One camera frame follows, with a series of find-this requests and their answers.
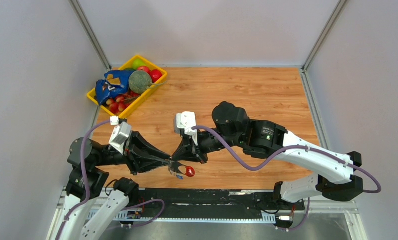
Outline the metal key holder red handle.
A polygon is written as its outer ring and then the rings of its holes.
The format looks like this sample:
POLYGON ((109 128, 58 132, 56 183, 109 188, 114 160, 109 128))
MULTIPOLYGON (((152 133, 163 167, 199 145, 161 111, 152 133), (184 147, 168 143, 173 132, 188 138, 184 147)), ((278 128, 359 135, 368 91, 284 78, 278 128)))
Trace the metal key holder red handle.
POLYGON ((184 178, 192 178, 196 175, 196 171, 193 167, 184 165, 178 161, 173 161, 168 165, 168 170, 171 175, 174 174, 182 175, 184 178))

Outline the key with blue tag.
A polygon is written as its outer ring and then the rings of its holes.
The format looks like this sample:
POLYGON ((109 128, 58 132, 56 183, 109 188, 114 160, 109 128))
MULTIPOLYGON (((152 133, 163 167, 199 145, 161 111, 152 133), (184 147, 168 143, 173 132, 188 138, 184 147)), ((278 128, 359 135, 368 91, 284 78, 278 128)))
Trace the key with blue tag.
POLYGON ((178 178, 179 180, 183 180, 183 179, 184 179, 183 176, 180 175, 180 174, 174 174, 174 176, 175 176, 176 178, 178 178))

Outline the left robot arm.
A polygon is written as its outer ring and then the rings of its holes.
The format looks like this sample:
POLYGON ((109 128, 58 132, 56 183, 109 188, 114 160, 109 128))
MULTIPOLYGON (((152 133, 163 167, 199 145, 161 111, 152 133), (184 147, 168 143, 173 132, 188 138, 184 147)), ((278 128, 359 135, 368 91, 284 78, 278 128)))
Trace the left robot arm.
POLYGON ((131 174, 137 175, 168 166, 170 156, 148 143, 139 132, 131 131, 113 133, 106 145, 88 137, 78 138, 70 146, 67 161, 73 170, 65 188, 61 224, 52 238, 97 240, 121 211, 128 210, 132 217, 138 218, 148 204, 140 198, 138 183, 122 177, 114 180, 105 203, 87 220, 110 175, 99 168, 126 165, 131 174))

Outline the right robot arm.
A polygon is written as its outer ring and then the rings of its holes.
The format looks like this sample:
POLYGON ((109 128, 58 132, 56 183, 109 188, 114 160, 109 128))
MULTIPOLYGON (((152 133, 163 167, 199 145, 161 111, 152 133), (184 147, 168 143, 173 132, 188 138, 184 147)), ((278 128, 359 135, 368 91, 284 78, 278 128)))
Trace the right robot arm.
POLYGON ((182 138, 172 160, 204 164, 208 154, 239 147, 262 163, 252 167, 239 156, 235 159, 249 171, 259 171, 271 160, 285 161, 311 171, 311 175, 274 185, 273 204, 285 209, 291 203, 315 196, 337 202, 349 202, 364 192, 363 179, 354 173, 362 165, 362 156, 353 151, 335 153, 312 144, 285 127, 268 120, 248 117, 245 109, 223 101, 211 114, 214 128, 199 126, 193 112, 174 117, 174 130, 182 138))

